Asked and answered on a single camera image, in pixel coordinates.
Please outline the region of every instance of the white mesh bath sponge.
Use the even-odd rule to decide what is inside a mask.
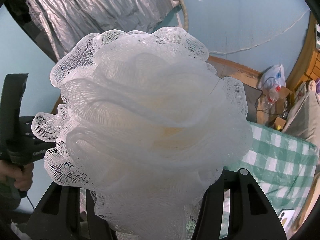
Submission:
[[[252,143],[241,82],[220,79],[180,28],[89,34],[51,71],[66,105],[33,133],[56,141],[45,168],[92,191],[123,239],[190,239],[198,201]]]

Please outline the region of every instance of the gray fabric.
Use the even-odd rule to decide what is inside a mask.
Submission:
[[[118,29],[150,33],[178,0],[27,0],[57,59],[89,33]]]
[[[258,98],[261,96],[262,91],[255,89],[251,86],[243,84],[244,93],[248,104],[247,120],[250,122],[257,122],[257,106]]]
[[[282,132],[320,147],[320,102],[315,92],[307,92],[294,105]]]

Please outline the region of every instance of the green and white checkered tablecloth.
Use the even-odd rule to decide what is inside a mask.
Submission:
[[[302,139],[272,128],[250,123],[253,143],[241,161],[224,167],[238,171],[246,168],[266,194],[278,214],[282,209],[294,209],[298,215],[308,196],[318,162],[318,148]],[[220,237],[228,232],[229,198],[224,200]]]

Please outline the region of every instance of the silver curtain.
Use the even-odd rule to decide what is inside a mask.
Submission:
[[[89,33],[119,29],[150,33],[178,0],[27,0],[57,59]]]

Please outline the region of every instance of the plastic bottle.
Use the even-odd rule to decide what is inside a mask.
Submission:
[[[268,94],[265,96],[265,98],[262,101],[262,109],[263,111],[266,111],[270,109],[274,103],[279,99],[279,91],[280,86],[272,87]]]

